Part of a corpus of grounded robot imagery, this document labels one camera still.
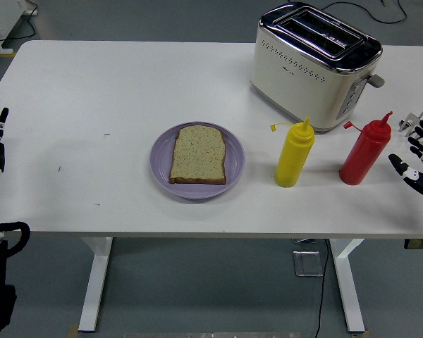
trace mustard bottle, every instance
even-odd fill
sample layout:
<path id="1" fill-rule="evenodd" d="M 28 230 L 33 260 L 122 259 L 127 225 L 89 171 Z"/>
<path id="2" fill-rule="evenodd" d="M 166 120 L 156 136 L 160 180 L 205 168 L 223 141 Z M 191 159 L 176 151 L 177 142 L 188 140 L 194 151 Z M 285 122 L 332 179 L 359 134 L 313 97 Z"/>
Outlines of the mustard bottle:
<path id="1" fill-rule="evenodd" d="M 281 187 L 292 187 L 298 181 L 299 175 L 315 141 L 315 133 L 309 124 L 310 119 L 291 125 L 290 123 L 278 123 L 277 125 L 291 125 L 283 144 L 281 156 L 277 164 L 274 179 Z"/>

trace table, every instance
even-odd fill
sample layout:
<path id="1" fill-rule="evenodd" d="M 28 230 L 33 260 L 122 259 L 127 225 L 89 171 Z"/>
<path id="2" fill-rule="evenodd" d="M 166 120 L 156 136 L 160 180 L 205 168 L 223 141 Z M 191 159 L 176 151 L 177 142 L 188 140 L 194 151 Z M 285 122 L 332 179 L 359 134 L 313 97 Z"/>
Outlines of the table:
<path id="1" fill-rule="evenodd" d="M 33 234 L 84 237 L 94 262 L 80 331 L 94 331 L 112 237 L 330 238 L 350 331 L 364 331 L 348 254 L 365 238 L 423 238 L 423 197 L 388 162 L 417 163 L 397 130 L 423 110 L 423 47 L 385 46 L 350 120 L 362 127 L 393 111 L 392 140 L 362 184 L 338 170 L 358 131 L 317 135 L 298 183 L 274 170 L 288 121 L 251 85 L 254 44 L 62 42 L 24 44 L 0 82 L 6 169 L 0 222 Z M 169 194 L 152 177 L 159 135 L 189 121 L 230 130 L 245 149 L 239 182 L 204 201 Z"/>

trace plate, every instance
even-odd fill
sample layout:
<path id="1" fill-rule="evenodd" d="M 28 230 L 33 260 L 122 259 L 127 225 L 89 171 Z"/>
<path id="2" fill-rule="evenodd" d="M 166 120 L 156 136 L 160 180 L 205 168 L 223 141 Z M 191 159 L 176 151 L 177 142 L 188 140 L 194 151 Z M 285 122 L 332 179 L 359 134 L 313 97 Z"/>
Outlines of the plate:
<path id="1" fill-rule="evenodd" d="M 226 184 L 169 183 L 169 171 L 171 170 L 172 154 L 178 131 L 190 125 L 205 125 L 222 131 L 226 143 L 226 160 L 224 161 Z M 152 169 L 155 180 L 169 192 L 186 199 L 208 199 L 209 197 L 222 194 L 238 181 L 244 166 L 245 152 L 236 136 L 220 125 L 207 122 L 189 122 L 172 127 L 160 135 L 150 151 L 150 168 Z"/>

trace metal stand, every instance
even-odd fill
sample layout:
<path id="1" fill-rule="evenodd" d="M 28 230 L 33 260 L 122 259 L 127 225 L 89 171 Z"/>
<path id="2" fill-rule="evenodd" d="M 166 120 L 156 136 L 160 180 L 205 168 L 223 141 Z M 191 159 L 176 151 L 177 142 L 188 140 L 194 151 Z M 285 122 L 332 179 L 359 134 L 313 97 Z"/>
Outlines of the metal stand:
<path id="1" fill-rule="evenodd" d="M 83 241 L 94 252 L 90 281 L 87 285 L 79 332 L 94 332 L 99 315 L 100 299 L 104 287 L 106 268 L 113 237 L 83 237 Z"/>
<path id="2" fill-rule="evenodd" d="M 338 286 L 345 311 L 349 332 L 364 332 L 365 326 L 360 312 L 359 299 L 355 290 L 353 273 L 348 255 L 363 239 L 330 239 L 333 262 L 336 267 Z"/>

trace cable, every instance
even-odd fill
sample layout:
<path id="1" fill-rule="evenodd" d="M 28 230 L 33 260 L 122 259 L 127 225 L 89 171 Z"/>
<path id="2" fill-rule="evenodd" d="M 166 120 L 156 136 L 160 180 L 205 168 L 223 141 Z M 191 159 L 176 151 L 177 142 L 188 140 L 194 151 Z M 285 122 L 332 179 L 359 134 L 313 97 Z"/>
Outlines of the cable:
<path id="1" fill-rule="evenodd" d="M 324 242 L 326 243 L 326 262 L 324 263 L 323 269 L 323 280 L 321 281 L 321 301 L 319 302 L 319 312 L 318 312 L 318 328 L 317 333 L 315 333 L 315 338 L 318 337 L 319 329 L 321 328 L 321 310 L 323 308 L 323 298 L 324 298 L 324 278 L 326 277 L 326 267 L 327 261 L 329 260 L 329 245 L 328 239 L 325 239 Z"/>
<path id="2" fill-rule="evenodd" d="M 31 24 L 30 19 L 31 19 L 31 17 L 32 17 L 33 13 L 37 10 L 37 4 L 35 4 L 34 2 L 31 2 L 30 0 L 26 0 L 26 1 L 27 1 L 27 2 L 29 2 L 30 4 L 32 4 L 32 5 L 34 6 L 33 10 L 31 11 L 31 13 L 30 13 L 30 15 L 28 16 L 28 19 L 27 19 L 28 25 L 30 25 L 30 27 L 33 29 L 33 33 L 32 33 L 32 34 L 30 34 L 30 35 L 27 35 L 27 36 L 25 36 L 25 37 L 7 37 L 7 38 L 5 38 L 5 39 L 0 39 L 0 42 L 1 42 L 1 41 L 8 41 L 8 40 L 19 40 L 19 39 L 25 39 L 25 38 L 27 38 L 27 37 L 34 37 L 34 36 L 36 35 L 36 29 L 35 29 L 35 27 L 33 27 L 33 25 Z"/>
<path id="3" fill-rule="evenodd" d="M 403 21 L 405 21 L 407 19 L 407 14 L 404 11 L 403 7 L 401 6 L 400 0 L 398 0 L 398 6 L 400 7 L 400 10 L 403 12 L 404 18 L 402 18 L 400 20 L 397 20 L 397 21 L 390 21 L 390 22 L 389 21 L 382 21 L 382 20 L 376 19 L 364 6 L 361 6 L 361 5 L 358 5 L 358 4 L 354 4 L 352 2 L 347 2 L 347 1 L 333 2 L 332 4 L 327 5 L 326 7 L 322 8 L 321 10 L 324 11 L 327 8 L 329 8 L 329 7 L 333 6 L 333 5 L 337 5 L 337 4 L 347 4 L 347 5 L 353 5 L 353 6 L 359 7 L 361 9 L 363 9 L 364 11 L 366 11 L 369 14 L 369 16 L 371 16 L 375 21 L 377 21 L 378 23 L 384 23 L 386 25 L 391 25 L 391 24 L 394 24 L 394 23 L 401 23 L 401 22 L 403 22 Z"/>
<path id="4" fill-rule="evenodd" d="M 27 223 L 24 222 L 14 222 L 14 223 L 1 223 L 0 231 L 14 231 L 20 230 L 20 239 L 19 241 L 10 249 L 6 250 L 6 257 L 12 257 L 19 251 L 21 251 L 25 245 L 27 245 L 28 240 L 30 239 L 30 227 Z"/>

